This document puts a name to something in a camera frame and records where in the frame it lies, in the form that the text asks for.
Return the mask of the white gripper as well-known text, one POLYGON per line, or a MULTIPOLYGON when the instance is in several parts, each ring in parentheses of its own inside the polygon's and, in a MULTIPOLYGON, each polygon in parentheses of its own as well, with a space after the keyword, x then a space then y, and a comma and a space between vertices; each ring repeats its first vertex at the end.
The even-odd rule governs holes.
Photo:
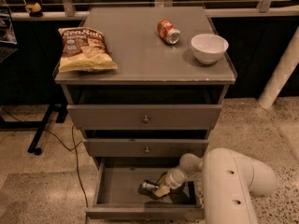
POLYGON ((178 189, 185 182, 188 181, 190 174, 181 169, 180 167, 175 167, 170 169, 167 173, 163 173, 157 181, 157 188, 153 194, 161 198, 170 192, 170 189, 178 189))

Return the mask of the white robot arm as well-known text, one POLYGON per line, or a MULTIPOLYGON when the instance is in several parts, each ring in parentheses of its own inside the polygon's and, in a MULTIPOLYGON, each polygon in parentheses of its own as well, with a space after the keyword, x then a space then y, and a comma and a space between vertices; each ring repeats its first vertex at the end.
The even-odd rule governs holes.
POLYGON ((179 165, 160 178, 154 195, 162 197, 197 177, 202 178, 206 224, 258 224, 251 199, 270 196, 278 184, 266 163, 219 147, 203 158, 183 155, 179 165))

